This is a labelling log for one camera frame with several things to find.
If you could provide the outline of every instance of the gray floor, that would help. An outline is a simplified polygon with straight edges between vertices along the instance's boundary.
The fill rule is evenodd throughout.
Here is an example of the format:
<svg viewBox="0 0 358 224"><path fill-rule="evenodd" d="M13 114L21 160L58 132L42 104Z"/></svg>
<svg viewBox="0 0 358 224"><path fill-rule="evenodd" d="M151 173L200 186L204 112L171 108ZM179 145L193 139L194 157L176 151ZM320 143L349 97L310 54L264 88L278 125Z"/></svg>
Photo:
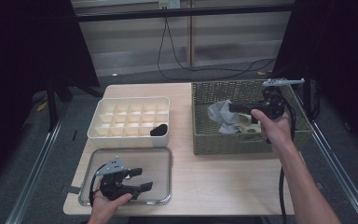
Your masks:
<svg viewBox="0 0 358 224"><path fill-rule="evenodd" d="M254 67L261 67L267 62L259 62L254 64ZM248 63L235 63L222 64L219 67L244 70L248 65ZM183 81L206 80L238 74L238 72L221 70L189 72L183 69L173 69L163 72L167 77L182 78ZM240 74L232 79L247 78L263 78L263 76L253 72ZM100 77L102 86L95 89L103 91L110 84L161 82L178 82L178 80L167 79L162 77L159 72L150 71L116 77ZM48 154L41 176L37 179L33 197L29 204L26 204L27 209L24 216L21 217L21 223L80 223L88 219L87 217L67 216L63 213L65 194L61 191L63 186L68 186L72 182L78 160L87 140L86 132L99 98L92 97L78 89L71 89L71 91L75 96L74 100L67 106L66 113L62 115L62 127L59 135ZM7 220L28 175L32 172L34 162L48 134L48 111L45 109L42 112L36 112L37 106L34 106L26 120L17 148L0 175L0 223L5 223ZM59 108L65 108L65 104L59 103ZM358 136L345 129L343 125L345 120L324 97L322 97L321 113L316 122L358 188ZM311 140L302 152L315 181L324 185L321 191L332 204L342 222L358 223L358 215L351 201L338 183L316 142ZM282 222L279 216L268 217L268 219L271 223ZM126 223L127 220L127 217L115 217L112 223L121 224ZM157 218L155 223L174 223L175 221L177 218L161 217ZM289 217L289 223L295 223L293 217Z"/></svg>

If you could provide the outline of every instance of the forearm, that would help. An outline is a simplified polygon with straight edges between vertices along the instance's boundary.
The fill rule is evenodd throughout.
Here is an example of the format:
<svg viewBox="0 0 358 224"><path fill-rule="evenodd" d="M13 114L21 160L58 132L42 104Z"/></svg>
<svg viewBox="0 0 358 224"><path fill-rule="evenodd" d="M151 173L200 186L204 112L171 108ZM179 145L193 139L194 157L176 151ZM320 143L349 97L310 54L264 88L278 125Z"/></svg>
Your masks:
<svg viewBox="0 0 358 224"><path fill-rule="evenodd" d="M339 223L336 213L316 187L296 147L289 144L281 148L280 152L297 223Z"/></svg>

